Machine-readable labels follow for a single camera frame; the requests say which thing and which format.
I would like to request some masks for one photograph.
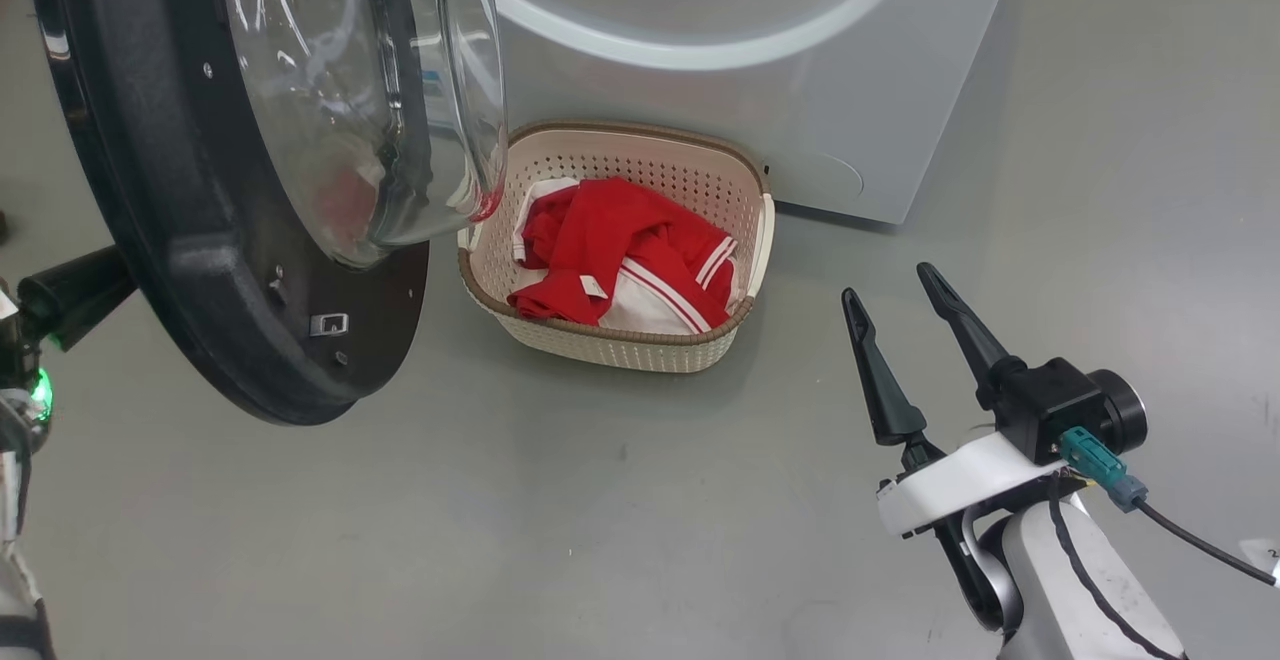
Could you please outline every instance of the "white washing machine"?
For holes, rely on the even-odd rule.
[[[997,0],[497,0],[512,127],[700,130],[777,200],[906,217]]]

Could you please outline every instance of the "perforated basket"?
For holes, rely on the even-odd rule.
[[[728,322],[701,335],[654,335],[566,321],[526,321],[507,304],[516,288],[511,235],[521,201],[539,180],[625,177],[707,217],[737,240],[736,294]],[[471,232],[458,233],[458,265],[467,292],[507,333],[527,347],[616,368],[695,373],[724,356],[751,312],[773,246],[773,198],[759,168],[710,137],[658,127],[549,122],[512,136],[502,205]]]

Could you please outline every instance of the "teal connector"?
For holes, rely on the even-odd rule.
[[[1106,490],[1116,508],[1132,513],[1140,501],[1147,501],[1147,486],[1130,476],[1124,460],[1116,458],[1115,452],[1102,445],[1087,428],[1069,428],[1057,443],[1059,454],[1066,464]]]
[[[1110,491],[1116,482],[1120,482],[1129,468],[1124,460],[1116,458],[1115,452],[1102,445],[1102,441],[1093,437],[1093,434],[1083,427],[1069,428],[1059,440],[1059,454],[1073,468],[1092,481]]]

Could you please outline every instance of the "concrete floor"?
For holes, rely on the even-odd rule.
[[[905,226],[778,223],[698,377],[517,347],[436,246],[396,381],[324,428],[238,413],[134,297],[72,356],[26,546],[64,657],[995,655],[941,551],[888,537],[837,308],[858,288],[932,436],[986,422],[913,265],[1006,347],[1119,370],[1152,503],[1280,537],[1280,0],[1006,0]],[[0,0],[0,206],[22,278],[109,242],[29,0]],[[1275,652],[1275,591],[1092,498],[1193,657]]]

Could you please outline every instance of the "cable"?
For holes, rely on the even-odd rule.
[[[1152,505],[1147,505],[1147,500],[1144,500],[1144,499],[1143,500],[1134,500],[1133,505],[1137,509],[1143,510],[1143,513],[1147,514],[1148,518],[1151,518],[1152,521],[1156,521],[1156,524],[1160,524],[1160,527],[1165,528],[1166,531],[1169,531],[1171,533],[1175,533],[1175,536],[1178,536],[1179,538],[1187,541],[1188,545],[1190,545],[1190,546],[1196,547],[1197,550],[1204,553],[1210,558],[1212,558],[1215,560],[1220,560],[1220,563],[1225,563],[1226,565],[1230,565],[1231,569],[1239,570],[1239,572],[1244,573],[1245,576],[1249,576],[1251,578],[1253,578],[1253,579],[1256,579],[1258,582],[1265,582],[1265,583],[1267,583],[1270,586],[1276,585],[1276,577],[1272,576],[1271,573],[1268,573],[1266,570],[1257,569],[1253,565],[1249,565],[1248,563],[1244,563],[1243,560],[1235,558],[1234,555],[1231,555],[1231,554],[1229,554],[1229,553],[1226,553],[1226,551],[1224,551],[1224,550],[1221,550],[1219,547],[1215,547],[1215,546],[1204,542],[1203,540],[1196,537],[1189,531],[1185,531],[1179,523],[1175,523],[1175,522],[1170,521],[1169,518],[1166,518],[1166,517],[1161,515],[1160,513],[1157,513],[1157,510],[1155,508],[1152,508]]]
[[[1071,569],[1075,572],[1076,579],[1084,586],[1084,590],[1089,591],[1093,596],[1093,602],[1098,606],[1098,610],[1107,617],[1117,628],[1120,628],[1120,634],[1132,640],[1135,645],[1147,651],[1152,657],[1158,657],[1160,660],[1188,660],[1187,655],[1170,655],[1164,650],[1156,647],[1156,643],[1148,641],[1142,636],[1133,625],[1129,624],[1115,608],[1107,602],[1107,599],[1098,590],[1097,583],[1089,577],[1089,573],[1084,569],[1084,563],[1080,562],[1080,554],[1075,551],[1075,544],[1071,542],[1071,535],[1066,530],[1066,521],[1062,518],[1062,508],[1059,505],[1060,501],[1059,478],[1057,475],[1050,477],[1048,483],[1048,517],[1053,521],[1053,530],[1057,532],[1057,542],[1062,546],[1062,553],[1066,553],[1068,560],[1071,562]]]

